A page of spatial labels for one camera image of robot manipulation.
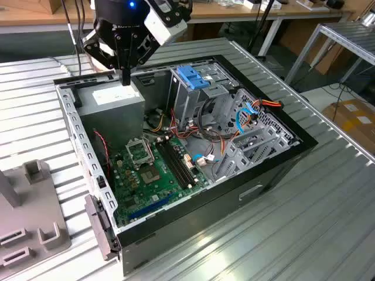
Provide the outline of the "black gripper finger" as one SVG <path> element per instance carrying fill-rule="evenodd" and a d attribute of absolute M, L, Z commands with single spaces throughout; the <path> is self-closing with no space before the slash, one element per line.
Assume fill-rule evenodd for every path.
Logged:
<path fill-rule="evenodd" d="M 121 36 L 112 29 L 93 29 L 82 39 L 84 51 L 109 70 L 117 70 L 120 82 L 127 84 L 127 63 Z"/>
<path fill-rule="evenodd" d="M 126 66 L 126 85 L 131 83 L 131 71 L 145 64 L 159 48 L 158 41 L 149 33 L 133 33 Z"/>

